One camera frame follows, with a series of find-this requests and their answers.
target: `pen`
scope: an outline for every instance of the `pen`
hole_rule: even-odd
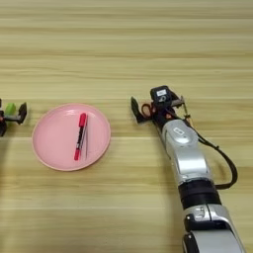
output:
[[[78,135],[78,140],[77,140],[76,149],[75,149],[75,156],[74,156],[75,161],[79,160],[79,157],[80,157],[80,154],[81,154],[84,135],[85,135],[86,127],[87,127],[87,120],[88,120],[87,114],[81,114],[80,115],[79,135]]]

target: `wood grain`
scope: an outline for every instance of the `wood grain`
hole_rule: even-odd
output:
[[[182,252],[170,162],[129,109],[130,96],[149,101],[166,84],[238,166],[238,184],[220,194],[253,252],[252,17],[251,0],[1,1],[0,96],[30,111],[0,141],[0,251]],[[31,135],[71,102],[100,109],[112,143],[89,169],[59,173],[37,161]],[[222,159],[204,152],[215,180],[228,181]]]

